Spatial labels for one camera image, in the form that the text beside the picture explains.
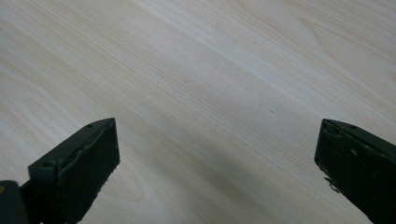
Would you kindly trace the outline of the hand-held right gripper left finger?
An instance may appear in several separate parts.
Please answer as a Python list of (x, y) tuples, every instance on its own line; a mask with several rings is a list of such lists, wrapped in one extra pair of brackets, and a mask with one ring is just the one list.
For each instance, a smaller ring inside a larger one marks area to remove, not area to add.
[(120, 164), (116, 120), (92, 122), (28, 166), (21, 187), (32, 224), (77, 224)]

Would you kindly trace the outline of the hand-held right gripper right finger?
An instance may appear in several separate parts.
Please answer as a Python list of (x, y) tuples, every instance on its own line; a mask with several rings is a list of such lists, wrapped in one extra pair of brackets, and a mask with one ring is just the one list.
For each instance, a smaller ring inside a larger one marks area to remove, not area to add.
[(396, 224), (396, 146), (342, 121), (321, 122), (314, 161), (374, 224)]

